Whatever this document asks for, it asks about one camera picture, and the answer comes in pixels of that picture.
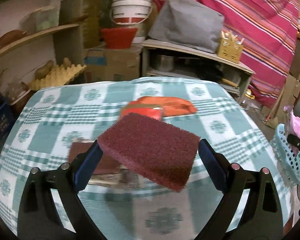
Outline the cardboard box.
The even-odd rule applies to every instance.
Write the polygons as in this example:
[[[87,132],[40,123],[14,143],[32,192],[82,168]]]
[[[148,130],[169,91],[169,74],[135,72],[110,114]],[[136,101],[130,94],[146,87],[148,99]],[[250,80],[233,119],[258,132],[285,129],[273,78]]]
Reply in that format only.
[[[87,65],[87,82],[130,81],[139,78],[141,52],[141,46],[128,49],[86,49],[84,64]]]

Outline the dark blue plastic crate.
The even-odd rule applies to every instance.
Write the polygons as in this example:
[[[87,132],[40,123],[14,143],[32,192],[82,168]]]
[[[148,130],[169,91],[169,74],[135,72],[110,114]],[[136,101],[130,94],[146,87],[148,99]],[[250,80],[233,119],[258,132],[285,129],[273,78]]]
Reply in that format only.
[[[15,117],[14,109],[8,103],[0,106],[0,150],[15,123]]]

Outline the maroon scouring pad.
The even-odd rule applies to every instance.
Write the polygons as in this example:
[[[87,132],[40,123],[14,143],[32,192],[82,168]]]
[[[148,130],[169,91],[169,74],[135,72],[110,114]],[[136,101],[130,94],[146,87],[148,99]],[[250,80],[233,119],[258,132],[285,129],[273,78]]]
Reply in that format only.
[[[68,162],[72,163],[79,154],[88,152],[84,161],[84,167],[94,167],[93,175],[119,172],[121,164],[110,155],[106,153],[101,154],[99,148],[96,152],[90,153],[89,148],[92,144],[92,141],[73,142],[68,153]]]
[[[97,139],[105,154],[175,192],[189,179],[199,141],[189,131],[137,113],[125,115]]]

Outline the small red basket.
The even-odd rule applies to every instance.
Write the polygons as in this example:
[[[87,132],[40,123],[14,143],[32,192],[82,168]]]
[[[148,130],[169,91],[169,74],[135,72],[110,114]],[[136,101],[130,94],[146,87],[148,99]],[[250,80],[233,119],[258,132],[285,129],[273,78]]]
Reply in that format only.
[[[30,87],[24,82],[12,82],[8,85],[9,105],[14,105],[31,91]]]

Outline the yellow utensil basket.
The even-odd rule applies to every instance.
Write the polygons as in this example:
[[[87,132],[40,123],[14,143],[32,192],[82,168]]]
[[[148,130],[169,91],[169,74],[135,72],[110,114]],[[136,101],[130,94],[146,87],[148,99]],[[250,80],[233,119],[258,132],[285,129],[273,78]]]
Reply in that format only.
[[[220,44],[217,50],[217,56],[229,60],[233,63],[239,63],[243,51],[244,38],[238,39],[232,31],[221,31]]]

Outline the clear plastic container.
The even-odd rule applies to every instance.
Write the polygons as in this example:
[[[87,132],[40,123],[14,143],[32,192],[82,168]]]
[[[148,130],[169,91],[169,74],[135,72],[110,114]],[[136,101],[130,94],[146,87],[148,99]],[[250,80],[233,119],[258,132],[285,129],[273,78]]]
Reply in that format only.
[[[28,13],[19,22],[19,29],[28,34],[59,26],[60,0],[51,0],[50,4]]]

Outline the pink plastic wrapper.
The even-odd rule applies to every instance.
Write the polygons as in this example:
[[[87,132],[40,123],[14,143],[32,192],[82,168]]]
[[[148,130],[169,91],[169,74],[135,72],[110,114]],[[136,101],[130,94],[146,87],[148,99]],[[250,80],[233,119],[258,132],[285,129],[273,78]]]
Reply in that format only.
[[[300,117],[294,115],[293,106],[283,108],[286,135],[295,135],[300,139]]]

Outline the low wooden cabinet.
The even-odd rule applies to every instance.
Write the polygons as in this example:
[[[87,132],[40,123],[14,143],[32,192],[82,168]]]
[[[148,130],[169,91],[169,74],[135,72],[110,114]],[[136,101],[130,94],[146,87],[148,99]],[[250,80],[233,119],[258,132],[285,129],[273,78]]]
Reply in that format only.
[[[218,83],[242,103],[255,72],[216,54],[148,39],[142,43],[142,76],[182,77]]]

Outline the orange plastic wrapper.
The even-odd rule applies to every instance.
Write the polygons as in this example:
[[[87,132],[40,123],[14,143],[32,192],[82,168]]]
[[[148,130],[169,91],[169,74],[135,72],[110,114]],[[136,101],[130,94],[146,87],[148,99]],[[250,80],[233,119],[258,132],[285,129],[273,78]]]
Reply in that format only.
[[[145,115],[157,120],[163,117],[190,115],[197,112],[188,100],[169,96],[143,96],[120,110],[120,118],[129,113]]]

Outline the broom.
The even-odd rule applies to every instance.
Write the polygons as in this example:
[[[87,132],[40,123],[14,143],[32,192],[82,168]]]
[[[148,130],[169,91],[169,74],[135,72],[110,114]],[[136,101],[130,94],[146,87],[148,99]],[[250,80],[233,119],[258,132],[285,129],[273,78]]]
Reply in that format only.
[[[275,129],[277,127],[277,125],[279,124],[278,118],[277,118],[277,111],[279,109],[284,91],[285,91],[285,88],[283,87],[279,94],[279,97],[277,98],[277,101],[275,102],[270,113],[267,115],[266,119],[264,120],[264,124],[267,127],[270,127],[271,129]]]

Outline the yellow egg tray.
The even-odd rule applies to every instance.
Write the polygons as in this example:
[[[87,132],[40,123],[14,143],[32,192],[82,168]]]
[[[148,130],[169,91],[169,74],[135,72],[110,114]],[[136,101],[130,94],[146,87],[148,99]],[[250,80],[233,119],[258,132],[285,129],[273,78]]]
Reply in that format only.
[[[63,65],[56,66],[42,79],[33,79],[29,84],[29,88],[38,91],[43,88],[58,87],[69,84],[74,81],[87,68],[87,65],[74,65],[65,68]]]

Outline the yellow-capped oil bottle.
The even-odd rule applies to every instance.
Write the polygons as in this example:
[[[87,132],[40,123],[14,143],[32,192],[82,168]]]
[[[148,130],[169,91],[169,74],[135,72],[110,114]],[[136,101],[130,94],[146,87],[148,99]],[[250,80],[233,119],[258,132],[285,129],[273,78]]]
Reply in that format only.
[[[255,96],[254,94],[252,93],[252,91],[250,89],[247,89],[246,92],[245,92],[245,96],[251,100],[254,100],[255,99]]]

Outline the printed paper packet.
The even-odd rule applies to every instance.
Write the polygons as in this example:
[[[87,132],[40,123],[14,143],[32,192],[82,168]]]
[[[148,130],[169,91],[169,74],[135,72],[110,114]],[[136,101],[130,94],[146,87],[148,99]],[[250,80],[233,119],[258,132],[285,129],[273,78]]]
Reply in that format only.
[[[123,167],[116,173],[92,175],[88,184],[114,189],[134,190],[143,188],[145,181],[142,176]]]

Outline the grey fabric cover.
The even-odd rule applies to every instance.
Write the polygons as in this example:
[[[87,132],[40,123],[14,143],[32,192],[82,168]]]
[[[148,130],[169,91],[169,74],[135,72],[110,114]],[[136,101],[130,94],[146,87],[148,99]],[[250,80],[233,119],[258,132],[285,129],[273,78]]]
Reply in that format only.
[[[150,38],[215,53],[224,16],[195,0],[167,0],[148,35]]]

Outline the white plastic bucket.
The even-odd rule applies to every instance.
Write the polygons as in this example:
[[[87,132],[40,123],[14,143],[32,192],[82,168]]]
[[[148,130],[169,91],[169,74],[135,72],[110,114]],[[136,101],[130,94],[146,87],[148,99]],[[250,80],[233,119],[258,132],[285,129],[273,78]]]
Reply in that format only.
[[[143,23],[153,10],[151,0],[113,0],[110,19],[117,25]]]

